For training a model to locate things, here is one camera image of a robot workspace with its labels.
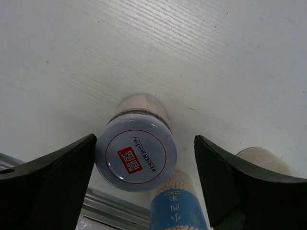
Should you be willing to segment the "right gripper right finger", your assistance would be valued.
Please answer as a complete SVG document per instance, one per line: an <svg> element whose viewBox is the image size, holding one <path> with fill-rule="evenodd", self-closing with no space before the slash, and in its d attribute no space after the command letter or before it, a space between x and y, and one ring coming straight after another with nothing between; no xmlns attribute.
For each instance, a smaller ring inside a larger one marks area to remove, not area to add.
<svg viewBox="0 0 307 230"><path fill-rule="evenodd" d="M194 152L213 229L306 229L306 179L261 168L201 135L194 139Z"/></svg>

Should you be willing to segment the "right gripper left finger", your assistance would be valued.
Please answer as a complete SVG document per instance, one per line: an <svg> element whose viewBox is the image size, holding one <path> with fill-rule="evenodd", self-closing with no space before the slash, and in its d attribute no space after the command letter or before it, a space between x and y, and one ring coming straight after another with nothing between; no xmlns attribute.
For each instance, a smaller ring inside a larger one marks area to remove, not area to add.
<svg viewBox="0 0 307 230"><path fill-rule="evenodd" d="M96 136L0 172L2 230L76 228L94 167Z"/></svg>

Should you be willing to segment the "grey lid spice jar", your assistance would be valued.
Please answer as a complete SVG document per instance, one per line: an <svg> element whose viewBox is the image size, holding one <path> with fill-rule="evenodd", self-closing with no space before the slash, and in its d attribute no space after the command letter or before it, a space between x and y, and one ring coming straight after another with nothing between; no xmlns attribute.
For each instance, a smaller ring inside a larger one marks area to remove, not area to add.
<svg viewBox="0 0 307 230"><path fill-rule="evenodd" d="M149 94L124 99L95 145L95 164L112 186L127 192L157 188L173 173L177 149L161 101Z"/></svg>

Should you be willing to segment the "steel lid white grain jar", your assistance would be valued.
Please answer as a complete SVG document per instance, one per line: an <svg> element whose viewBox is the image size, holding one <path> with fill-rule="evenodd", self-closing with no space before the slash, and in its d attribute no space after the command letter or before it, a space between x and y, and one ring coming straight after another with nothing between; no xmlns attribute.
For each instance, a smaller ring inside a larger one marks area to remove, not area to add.
<svg viewBox="0 0 307 230"><path fill-rule="evenodd" d="M289 176L292 175L287 163L263 147L244 149L237 156L266 170Z"/></svg>

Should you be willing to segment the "blue label sago jar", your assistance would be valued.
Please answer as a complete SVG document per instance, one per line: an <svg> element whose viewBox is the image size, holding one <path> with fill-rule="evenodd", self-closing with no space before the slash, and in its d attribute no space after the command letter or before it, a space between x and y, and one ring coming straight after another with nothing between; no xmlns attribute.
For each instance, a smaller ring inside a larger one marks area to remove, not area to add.
<svg viewBox="0 0 307 230"><path fill-rule="evenodd" d="M175 170L150 193L151 230L206 230L207 224L191 178Z"/></svg>

